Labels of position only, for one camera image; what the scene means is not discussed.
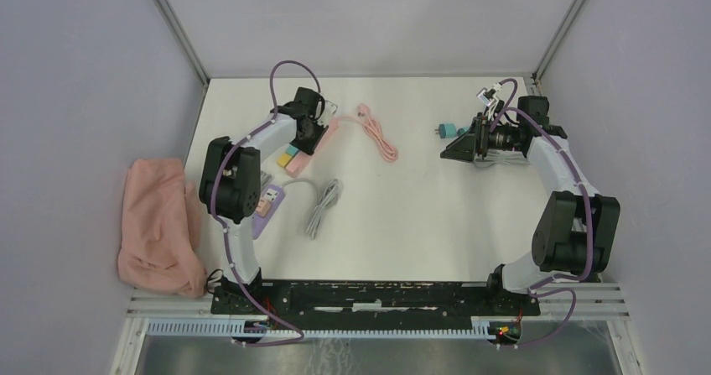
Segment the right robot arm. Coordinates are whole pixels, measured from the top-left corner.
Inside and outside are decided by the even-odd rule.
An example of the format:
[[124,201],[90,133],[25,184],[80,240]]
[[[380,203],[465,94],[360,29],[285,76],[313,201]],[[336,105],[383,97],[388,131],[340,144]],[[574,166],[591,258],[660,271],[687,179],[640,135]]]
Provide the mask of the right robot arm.
[[548,192],[528,252],[502,263],[485,285],[457,293],[463,305],[485,315],[532,312],[541,298],[569,294],[608,266],[620,203],[602,195],[581,172],[564,129],[550,122],[545,96],[522,96],[515,107],[499,102],[478,113],[449,143],[441,159],[491,163],[495,155],[523,158]]

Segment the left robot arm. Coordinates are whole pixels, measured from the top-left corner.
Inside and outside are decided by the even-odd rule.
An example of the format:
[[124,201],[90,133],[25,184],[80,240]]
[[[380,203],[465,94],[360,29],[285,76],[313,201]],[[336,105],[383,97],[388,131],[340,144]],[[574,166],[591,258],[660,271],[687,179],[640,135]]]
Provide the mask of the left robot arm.
[[240,311],[251,314],[262,307],[262,269],[257,261],[252,217],[262,195],[262,162],[281,147],[293,145],[313,154],[328,126],[320,92],[299,87],[292,101],[276,104],[264,122],[242,138],[215,138],[207,146],[199,198],[220,229],[215,248],[221,287],[232,294]]

